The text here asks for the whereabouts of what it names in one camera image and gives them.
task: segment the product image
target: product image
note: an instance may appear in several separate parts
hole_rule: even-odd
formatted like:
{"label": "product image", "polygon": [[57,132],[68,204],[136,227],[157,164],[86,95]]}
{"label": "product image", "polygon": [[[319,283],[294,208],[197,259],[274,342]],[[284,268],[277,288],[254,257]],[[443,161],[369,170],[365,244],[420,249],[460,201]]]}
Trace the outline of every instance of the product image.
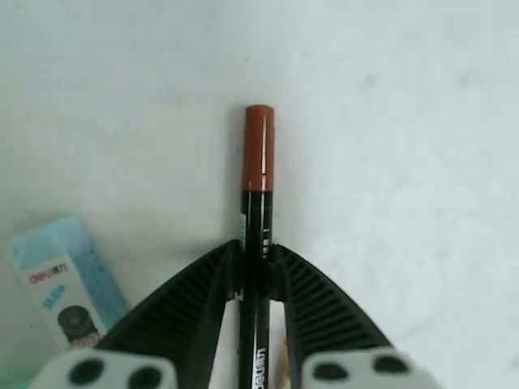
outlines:
{"label": "product image", "polygon": [[82,306],[68,306],[58,314],[58,324],[75,347],[95,346],[99,341],[92,317]]}
{"label": "product image", "polygon": [[58,350],[92,347],[127,312],[77,217],[15,237],[15,273]]}

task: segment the pen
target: pen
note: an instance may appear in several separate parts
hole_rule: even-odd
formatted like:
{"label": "pen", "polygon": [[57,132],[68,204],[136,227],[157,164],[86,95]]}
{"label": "pen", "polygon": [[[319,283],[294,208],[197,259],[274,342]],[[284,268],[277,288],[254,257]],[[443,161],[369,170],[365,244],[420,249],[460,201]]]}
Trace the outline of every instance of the pen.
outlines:
{"label": "pen", "polygon": [[246,108],[242,171],[242,248],[244,264],[239,303],[238,388],[268,387],[270,300],[264,267],[272,241],[274,109]]}

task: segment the white surface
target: white surface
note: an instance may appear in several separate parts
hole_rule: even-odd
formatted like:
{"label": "white surface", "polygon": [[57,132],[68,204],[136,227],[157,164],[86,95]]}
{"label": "white surface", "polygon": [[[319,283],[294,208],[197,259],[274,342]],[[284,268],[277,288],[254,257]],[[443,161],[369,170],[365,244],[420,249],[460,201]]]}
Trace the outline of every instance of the white surface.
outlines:
{"label": "white surface", "polygon": [[238,236],[242,107],[268,103],[276,240],[447,388],[513,387],[518,17],[512,0],[0,2],[0,237],[77,213],[135,304]]}

